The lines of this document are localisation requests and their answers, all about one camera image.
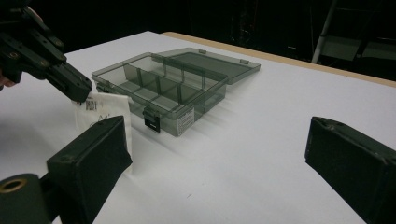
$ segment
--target brass bolt hole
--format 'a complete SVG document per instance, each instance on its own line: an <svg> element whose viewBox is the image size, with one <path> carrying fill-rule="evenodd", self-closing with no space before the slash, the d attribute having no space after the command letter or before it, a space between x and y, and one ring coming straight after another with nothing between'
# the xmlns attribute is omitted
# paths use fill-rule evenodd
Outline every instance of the brass bolt hole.
<svg viewBox="0 0 396 224"><path fill-rule="evenodd" d="M21 189L27 183L26 179L9 180L3 185L0 185L0 193L10 193L12 191Z"/></svg>
<svg viewBox="0 0 396 224"><path fill-rule="evenodd" d="M9 56L11 57L11 58L18 58L18 53L16 53L16 52L11 52L11 53L9 53Z"/></svg>

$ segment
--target white table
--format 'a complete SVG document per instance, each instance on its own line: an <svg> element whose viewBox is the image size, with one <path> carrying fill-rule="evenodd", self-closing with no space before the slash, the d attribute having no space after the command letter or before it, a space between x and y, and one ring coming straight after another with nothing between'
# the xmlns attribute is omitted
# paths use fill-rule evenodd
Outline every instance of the white table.
<svg viewBox="0 0 396 224"><path fill-rule="evenodd" d="M396 148L396 88L242 55L154 33L67 54L87 77L144 52L181 48L260 63L180 137L133 123L133 173L95 223L363 223L304 162L312 116L335 119ZM70 101L28 74L0 91L0 179L42 176L75 137Z"/></svg>

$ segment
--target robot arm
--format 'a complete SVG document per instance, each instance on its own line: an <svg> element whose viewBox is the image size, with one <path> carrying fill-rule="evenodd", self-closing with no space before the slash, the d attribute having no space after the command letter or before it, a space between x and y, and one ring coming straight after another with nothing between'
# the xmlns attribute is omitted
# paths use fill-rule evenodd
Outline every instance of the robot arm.
<svg viewBox="0 0 396 224"><path fill-rule="evenodd" d="M46 79L73 101L84 102L92 83L70 65L64 43L27 6L30 0L0 3L0 67L19 83L21 73Z"/></svg>

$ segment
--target dark floor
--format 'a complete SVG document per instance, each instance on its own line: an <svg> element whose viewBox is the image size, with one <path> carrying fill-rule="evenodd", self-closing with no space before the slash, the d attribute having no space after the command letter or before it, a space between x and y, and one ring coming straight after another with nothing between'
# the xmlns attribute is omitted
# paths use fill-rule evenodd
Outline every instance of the dark floor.
<svg viewBox="0 0 396 224"><path fill-rule="evenodd" d="M332 0L45 1L29 5L65 43L65 52L144 31L177 32L310 62ZM340 1L329 34L396 43L393 0ZM321 57L365 73L359 63ZM381 71L367 68L381 77Z"/></svg>

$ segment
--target plastic organizer box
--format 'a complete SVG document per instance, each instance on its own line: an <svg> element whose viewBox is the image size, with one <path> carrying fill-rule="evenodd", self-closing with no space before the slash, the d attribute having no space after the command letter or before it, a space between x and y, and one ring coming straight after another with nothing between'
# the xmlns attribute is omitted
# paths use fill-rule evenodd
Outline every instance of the plastic organizer box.
<svg viewBox="0 0 396 224"><path fill-rule="evenodd" d="M183 134L225 97L226 84L258 63L200 49L144 53L92 73L98 91L130 96L130 110L156 132Z"/></svg>

